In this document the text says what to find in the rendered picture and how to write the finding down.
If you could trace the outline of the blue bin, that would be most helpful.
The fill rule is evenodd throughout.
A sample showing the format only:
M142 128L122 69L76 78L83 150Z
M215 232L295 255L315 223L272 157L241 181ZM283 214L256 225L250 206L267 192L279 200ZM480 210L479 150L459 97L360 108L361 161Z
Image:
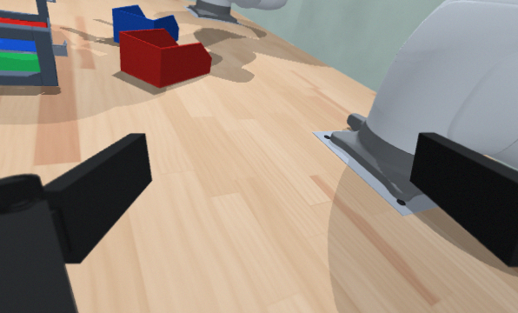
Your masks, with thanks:
M139 5L131 5L112 9L112 18L114 42L116 43L119 43L119 31L153 29L166 29L174 40L178 41L179 26L174 15L152 20L146 18Z

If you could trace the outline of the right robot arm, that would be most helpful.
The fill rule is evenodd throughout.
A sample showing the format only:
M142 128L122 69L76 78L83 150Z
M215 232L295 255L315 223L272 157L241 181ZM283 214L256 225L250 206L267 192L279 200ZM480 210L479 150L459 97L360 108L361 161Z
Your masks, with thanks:
M278 10L288 0L196 0L196 5L189 5L199 17L237 23L237 19L230 15L231 3L245 9Z

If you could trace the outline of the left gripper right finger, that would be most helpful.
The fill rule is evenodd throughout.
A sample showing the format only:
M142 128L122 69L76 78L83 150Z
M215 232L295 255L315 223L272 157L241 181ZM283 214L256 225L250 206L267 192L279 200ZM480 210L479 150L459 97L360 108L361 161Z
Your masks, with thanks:
M409 180L508 267L518 267L518 171L419 132Z

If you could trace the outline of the red bin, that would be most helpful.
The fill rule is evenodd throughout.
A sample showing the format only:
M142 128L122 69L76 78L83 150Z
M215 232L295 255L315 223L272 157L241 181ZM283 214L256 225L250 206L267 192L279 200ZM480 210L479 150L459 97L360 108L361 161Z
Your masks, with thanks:
M119 31L119 44L121 71L158 88L210 73L202 43L179 45L166 29Z

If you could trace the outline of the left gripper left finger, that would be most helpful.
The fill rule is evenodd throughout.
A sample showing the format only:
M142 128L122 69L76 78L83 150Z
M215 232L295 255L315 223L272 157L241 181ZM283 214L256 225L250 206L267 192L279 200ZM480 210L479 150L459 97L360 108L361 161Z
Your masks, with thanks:
M145 133L129 133L42 185L0 178L0 313L78 313L80 264L152 182Z

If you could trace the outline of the dark grey shelf rack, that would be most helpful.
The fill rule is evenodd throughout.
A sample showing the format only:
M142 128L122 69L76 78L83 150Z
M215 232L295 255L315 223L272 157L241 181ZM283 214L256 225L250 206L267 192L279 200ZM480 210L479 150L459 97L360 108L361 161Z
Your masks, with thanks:
M51 43L47 2L36 0L38 14L0 10L0 85L58 86L54 57L68 56L67 41Z

